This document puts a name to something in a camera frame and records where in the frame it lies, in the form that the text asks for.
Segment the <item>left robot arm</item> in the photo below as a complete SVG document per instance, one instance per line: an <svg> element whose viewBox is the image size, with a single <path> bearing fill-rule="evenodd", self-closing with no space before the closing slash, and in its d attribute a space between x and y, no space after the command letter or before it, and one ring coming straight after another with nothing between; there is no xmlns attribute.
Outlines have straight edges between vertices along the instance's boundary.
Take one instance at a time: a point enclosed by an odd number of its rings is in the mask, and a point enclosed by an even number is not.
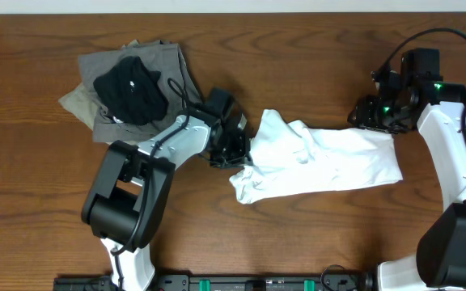
<svg viewBox="0 0 466 291"><path fill-rule="evenodd" d="M176 170L208 152L212 167L248 160L247 119L242 112L216 116L188 109L147 141L113 142L107 149L81 212L105 246L116 290L146 290L155 277L150 242L157 232Z"/></svg>

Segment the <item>white t-shirt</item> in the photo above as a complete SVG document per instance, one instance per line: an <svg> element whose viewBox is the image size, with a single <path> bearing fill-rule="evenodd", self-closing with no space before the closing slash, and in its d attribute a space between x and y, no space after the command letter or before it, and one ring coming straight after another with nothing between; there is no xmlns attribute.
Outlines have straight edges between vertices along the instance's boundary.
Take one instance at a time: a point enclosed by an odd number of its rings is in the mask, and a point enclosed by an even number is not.
<svg viewBox="0 0 466 291"><path fill-rule="evenodd" d="M309 192L347 191L403 179L394 139L365 129L311 129L264 110L251 140L252 165L231 176L236 200L259 200Z"/></svg>

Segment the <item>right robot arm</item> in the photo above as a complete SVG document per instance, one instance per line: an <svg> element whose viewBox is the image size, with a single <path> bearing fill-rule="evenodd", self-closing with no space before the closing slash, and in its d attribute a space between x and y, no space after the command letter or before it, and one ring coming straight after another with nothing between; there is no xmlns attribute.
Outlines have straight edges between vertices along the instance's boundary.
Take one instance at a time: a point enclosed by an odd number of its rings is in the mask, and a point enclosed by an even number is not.
<svg viewBox="0 0 466 291"><path fill-rule="evenodd" d="M349 122L382 133L417 130L427 144L443 196L443 213L415 254L381 263L378 290L466 290L466 88L435 70L372 74L376 95L361 99Z"/></svg>

